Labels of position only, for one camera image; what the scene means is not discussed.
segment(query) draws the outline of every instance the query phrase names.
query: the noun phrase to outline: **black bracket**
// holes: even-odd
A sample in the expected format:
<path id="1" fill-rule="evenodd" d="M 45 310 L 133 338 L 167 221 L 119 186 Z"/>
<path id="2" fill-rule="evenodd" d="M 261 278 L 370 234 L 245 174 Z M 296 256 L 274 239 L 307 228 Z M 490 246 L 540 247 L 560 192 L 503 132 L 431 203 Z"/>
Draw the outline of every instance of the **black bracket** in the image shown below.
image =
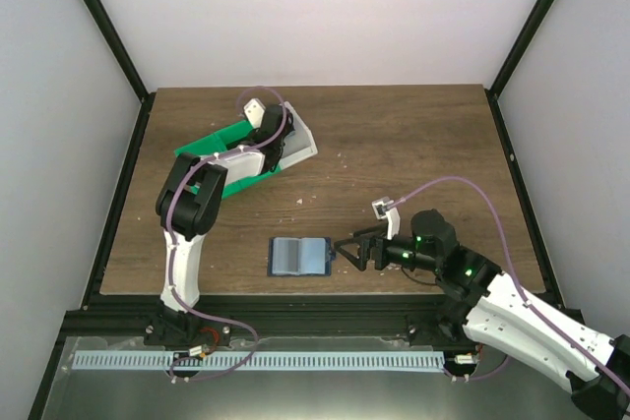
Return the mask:
<path id="1" fill-rule="evenodd" d="M 283 114 L 284 110 L 281 105 L 268 105 L 260 127 L 252 130 L 244 140 L 229 144 L 228 148 L 233 149 L 238 145 L 252 146 L 264 143 L 280 128 L 280 125 L 283 123 Z M 283 130 L 271 143 L 258 149 L 265 156 L 261 174 L 276 170 L 281 157 L 283 157 L 284 139 L 293 130 L 293 114 L 287 109 Z"/>
<path id="2" fill-rule="evenodd" d="M 146 328 L 145 344 L 187 350 L 201 344 L 228 346 L 229 338 L 230 330 L 225 326 L 172 310 L 159 301 Z"/>
<path id="3" fill-rule="evenodd" d="M 159 224 L 166 228 L 166 215 L 173 196 L 188 171 L 201 158 L 190 152 L 183 152 L 173 164 L 168 178 L 156 201 L 156 213 Z M 210 231 L 217 220 L 227 169 L 216 164 L 206 163 L 201 166 L 187 182 L 179 196 L 173 212 L 173 229 L 190 241 L 195 235 L 204 235 Z M 198 185 L 195 194 L 192 187 Z"/>

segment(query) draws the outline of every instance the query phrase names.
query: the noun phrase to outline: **wooden table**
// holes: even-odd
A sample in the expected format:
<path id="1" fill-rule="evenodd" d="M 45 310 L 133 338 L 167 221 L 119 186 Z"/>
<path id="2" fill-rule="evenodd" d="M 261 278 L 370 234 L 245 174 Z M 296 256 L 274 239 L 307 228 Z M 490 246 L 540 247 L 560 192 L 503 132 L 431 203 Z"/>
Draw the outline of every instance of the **wooden table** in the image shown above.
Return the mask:
<path id="1" fill-rule="evenodd" d="M 204 244 L 202 293 L 406 293 L 439 291 L 399 270 L 359 272 L 342 257 L 328 277 L 269 277 L 273 236 L 334 240 L 376 223 L 370 203 L 398 198 L 442 175 L 472 179 L 496 205 L 522 283 L 543 284 L 481 86 L 280 88 L 310 127 L 319 154 L 224 200 Z M 157 93 L 105 272 L 104 294 L 160 293 L 165 247 L 154 205 L 173 150 L 235 120 L 239 89 Z M 266 92 L 256 93 L 272 103 Z M 504 259 L 490 212 L 476 192 L 443 183 L 400 207 L 402 232 L 419 210 L 438 209 L 460 241 Z"/>

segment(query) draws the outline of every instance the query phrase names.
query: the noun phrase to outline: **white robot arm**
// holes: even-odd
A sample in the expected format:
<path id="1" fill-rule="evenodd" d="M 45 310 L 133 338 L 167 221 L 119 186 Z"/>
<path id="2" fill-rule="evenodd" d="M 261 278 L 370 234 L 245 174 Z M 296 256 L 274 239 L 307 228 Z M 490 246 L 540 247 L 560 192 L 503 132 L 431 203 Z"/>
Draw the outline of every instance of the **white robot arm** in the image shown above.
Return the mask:
<path id="1" fill-rule="evenodd" d="M 253 130 L 243 143 L 228 152 L 213 156 L 182 153 L 176 158 L 156 203 L 156 212 L 160 215 L 166 243 L 166 274 L 160 299 L 168 309 L 175 312 L 187 311 L 175 300 L 173 287 L 187 307 L 194 307 L 199 300 L 198 274 L 202 246 L 217 218 L 224 187 L 268 172 L 281 161 L 284 140 L 294 130 L 294 110 L 287 103 L 284 107 L 287 113 L 284 129 L 263 148 L 255 150 L 252 145 L 262 144 L 279 129 L 283 107 L 273 105 L 266 109 L 260 101 L 252 99 L 243 111 Z M 171 226 L 177 241 L 175 247 L 166 229 L 166 215 L 175 190 L 191 167 L 201 159 L 209 159 L 209 162 L 193 175 L 193 182 L 188 183 L 188 188 L 185 188 L 173 210 Z M 168 274 L 170 262 L 172 281 L 169 281 Z"/>
<path id="2" fill-rule="evenodd" d="M 335 249 L 359 270 L 366 269 L 367 260 L 373 260 L 377 270 L 389 264 L 430 270 L 450 299 L 437 321 L 448 337 L 492 346 L 531 366 L 571 393 L 576 406 L 594 420 L 623 418 L 630 398 L 581 351 L 628 386 L 630 337 L 613 339 L 589 329 L 517 287 L 510 274 L 460 245 L 455 229 L 437 210 L 417 213 L 411 219 L 411 236 L 399 235 L 400 217 L 391 203 L 388 198 L 372 203 L 386 225 L 360 230 L 337 242 Z M 344 250 L 349 243 L 359 245 L 358 256 Z"/>
<path id="3" fill-rule="evenodd" d="M 227 171 L 223 186 L 228 186 L 246 177 L 260 175 L 264 162 L 265 156 L 260 151 L 241 149 L 240 153 L 217 158 L 212 164 L 208 165 L 218 166 Z M 164 229 L 163 232 L 166 242 L 166 261 L 168 262 L 171 259 L 171 252 L 174 248 L 171 245 L 171 237 L 168 230 Z M 173 260 L 173 282 L 177 287 L 179 297 L 189 307 L 194 307 L 199 300 L 199 261 L 206 234 L 207 232 L 187 239 L 184 235 L 175 231 L 177 248 Z M 166 274 L 164 276 L 164 289 L 160 295 L 161 301 L 172 310 L 184 311 L 181 304 L 174 299 L 170 287 L 168 274 Z"/>

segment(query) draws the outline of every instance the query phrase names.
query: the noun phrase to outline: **metal floor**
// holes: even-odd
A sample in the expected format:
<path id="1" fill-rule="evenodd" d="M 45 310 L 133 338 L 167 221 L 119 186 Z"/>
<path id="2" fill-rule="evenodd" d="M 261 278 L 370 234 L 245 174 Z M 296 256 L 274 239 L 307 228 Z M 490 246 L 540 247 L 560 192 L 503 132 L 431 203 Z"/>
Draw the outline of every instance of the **metal floor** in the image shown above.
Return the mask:
<path id="1" fill-rule="evenodd" d="M 502 361 L 487 351 L 480 373 Z M 467 385 L 418 373 L 237 372 L 173 385 L 161 371 L 63 371 L 44 419 L 588 420 L 560 387 L 516 361 Z"/>

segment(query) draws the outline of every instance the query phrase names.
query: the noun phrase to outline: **purple cable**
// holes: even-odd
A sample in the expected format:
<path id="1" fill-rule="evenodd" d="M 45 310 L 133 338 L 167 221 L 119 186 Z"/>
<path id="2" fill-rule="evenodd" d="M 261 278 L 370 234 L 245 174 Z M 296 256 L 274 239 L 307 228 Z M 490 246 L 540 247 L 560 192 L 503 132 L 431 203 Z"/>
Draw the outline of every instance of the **purple cable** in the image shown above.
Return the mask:
<path id="1" fill-rule="evenodd" d="M 254 145 L 252 147 L 246 147 L 243 150 L 229 150 L 226 152 L 223 152 L 222 154 L 220 154 L 220 157 L 223 156 L 228 156 L 228 155 L 232 155 L 232 154 L 236 154 L 236 153 L 241 153 L 244 151 L 248 151 L 248 150 L 257 150 L 259 148 L 262 148 L 266 145 L 268 145 L 269 143 L 271 143 L 273 140 L 275 140 L 278 135 L 283 131 L 284 128 L 284 124 L 286 123 L 286 106 L 284 105 L 284 99 L 281 97 L 281 95 L 279 93 L 277 93 L 275 90 L 271 89 L 271 88 L 266 88 L 264 86 L 255 86 L 253 88 L 249 88 L 244 90 L 241 95 L 238 97 L 237 99 L 237 105 L 240 103 L 240 101 L 242 100 L 242 97 L 249 92 L 252 92 L 253 90 L 267 90 L 269 92 L 271 92 L 273 95 L 276 96 L 276 98 L 280 101 L 281 106 L 283 107 L 283 121 L 281 122 L 279 128 L 276 130 L 276 132 L 268 139 L 265 140 L 263 143 L 260 143 L 258 145 Z M 177 201 L 179 201 L 179 198 L 181 197 L 182 192 L 184 191 L 184 187 L 186 186 L 186 183 L 188 181 L 190 181 L 190 179 L 193 177 L 193 175 L 202 167 L 204 166 L 206 163 L 214 161 L 215 159 L 217 159 L 217 156 L 212 155 L 212 156 L 208 156 L 205 157 L 203 159 L 201 159 L 197 164 L 195 164 L 193 167 L 191 167 L 188 172 L 186 173 L 186 175 L 184 176 L 184 178 L 181 180 L 181 182 L 179 183 L 179 185 L 177 186 L 177 189 L 175 190 L 175 193 L 173 194 L 173 199 L 172 202 L 170 203 L 170 206 L 168 207 L 168 211 L 166 212 L 166 231 L 168 231 L 168 234 L 170 235 L 170 239 L 172 242 L 172 251 L 170 252 L 169 258 L 168 258 L 168 264 L 167 264 L 167 268 L 166 268 L 166 273 L 168 275 L 168 285 L 170 286 L 170 293 L 173 296 L 173 299 L 175 299 L 175 301 L 177 301 L 177 303 L 186 311 L 190 312 L 191 314 L 199 317 L 200 319 L 204 319 L 204 320 L 209 320 L 211 322 L 219 322 L 221 324 L 227 324 L 227 325 L 233 325 L 235 327 L 240 327 L 242 329 L 248 330 L 250 333 L 252 333 L 253 337 L 254 337 L 254 345 L 252 346 L 251 351 L 247 354 L 247 356 L 245 356 L 243 359 L 241 359 L 240 361 L 238 361 L 236 364 L 234 364 L 233 366 L 230 366 L 229 368 L 223 370 L 223 371 L 219 371 L 218 373 L 214 373 L 211 374 L 209 376 L 203 376 L 201 378 L 199 377 L 194 377 L 191 378 L 190 381 L 204 381 L 207 379 L 212 379 L 212 378 L 218 378 L 220 376 L 224 376 L 226 374 L 232 373 L 234 371 L 236 371 L 238 368 L 240 368 L 243 364 L 246 364 L 247 362 L 249 362 L 249 360 L 252 358 L 252 356 L 254 356 L 254 353 L 256 352 L 256 349 L 258 348 L 258 342 L 259 342 L 259 336 L 258 333 L 256 333 L 256 331 L 254 330 L 253 327 L 243 323 L 243 322 L 239 322 L 237 320 L 231 320 L 231 319 L 225 319 L 223 317 L 216 317 L 214 315 L 208 315 L 208 314 L 204 314 L 203 312 L 199 312 L 198 310 L 193 309 L 192 307 L 190 307 L 189 305 L 187 305 L 182 298 L 179 296 L 179 294 L 177 293 L 177 290 L 175 288 L 175 284 L 174 284 L 174 262 L 175 262 L 175 252 L 177 251 L 177 237 L 175 236 L 175 232 L 173 231 L 173 227 L 172 227 L 172 220 L 173 220 L 173 213 L 175 211 L 175 206 L 177 205 Z M 171 378 L 174 380 L 175 376 L 173 373 L 173 369 L 176 366 L 177 362 L 173 362 L 170 366 L 169 369 L 169 373 Z"/>
<path id="2" fill-rule="evenodd" d="M 490 209 L 490 213 L 492 213 L 492 217 L 494 218 L 494 223 L 496 224 L 496 228 L 499 231 L 499 238 L 501 239 L 501 246 L 503 247 L 503 254 L 505 256 L 505 261 L 508 265 L 508 273 L 510 273 L 510 275 L 512 276 L 512 280 L 514 281 L 516 290 L 519 293 L 519 296 L 521 297 L 523 302 L 525 303 L 526 307 L 532 310 L 534 314 L 536 314 L 550 329 L 555 331 L 555 333 L 558 334 L 562 339 L 564 339 L 572 347 L 577 349 L 582 355 L 584 355 L 585 358 L 587 358 L 589 361 L 595 364 L 604 374 L 606 374 L 615 384 L 617 384 L 619 388 L 623 390 L 623 392 L 630 398 L 630 388 L 626 386 L 626 384 L 623 381 L 621 381 L 621 379 L 616 374 L 610 371 L 605 365 L 601 364 L 600 361 L 595 356 L 593 356 L 587 349 L 580 346 L 580 344 L 577 341 L 571 338 L 571 336 L 569 336 L 566 332 L 564 332 L 559 326 L 557 326 L 554 322 L 548 319 L 543 313 L 540 312 L 539 309 L 537 309 L 530 302 L 530 299 L 528 299 L 527 295 L 525 294 L 525 291 L 523 290 L 523 287 L 521 286 L 521 282 L 519 281 L 519 278 L 516 276 L 516 271 L 514 269 L 514 264 L 512 263 L 512 258 L 510 258 L 510 251 L 508 250 L 508 242 L 505 238 L 505 232 L 503 231 L 503 225 L 501 225 L 499 214 L 497 213 L 490 199 L 488 199 L 488 196 L 486 196 L 485 193 L 481 190 L 481 188 L 477 186 L 473 181 L 470 181 L 469 179 L 466 179 L 465 177 L 460 177 L 460 176 L 439 177 L 437 179 L 434 179 L 433 181 L 430 181 L 430 182 L 427 182 L 426 184 L 421 185 L 414 191 L 411 191 L 408 195 L 399 198 L 397 201 L 387 206 L 387 209 L 388 210 L 393 209 L 394 207 L 397 207 L 400 204 L 403 204 L 404 202 L 408 201 L 411 197 L 419 194 L 420 192 L 428 189 L 429 187 L 434 186 L 435 184 L 439 184 L 440 182 L 444 182 L 444 181 L 459 181 L 459 182 L 463 182 L 464 184 L 468 184 L 473 189 L 475 189 L 487 203 L 488 208 Z M 488 377 L 499 372 L 501 369 L 503 369 L 504 364 L 499 366 L 499 368 L 495 369 L 494 371 L 484 375 L 484 379 L 487 379 Z"/>

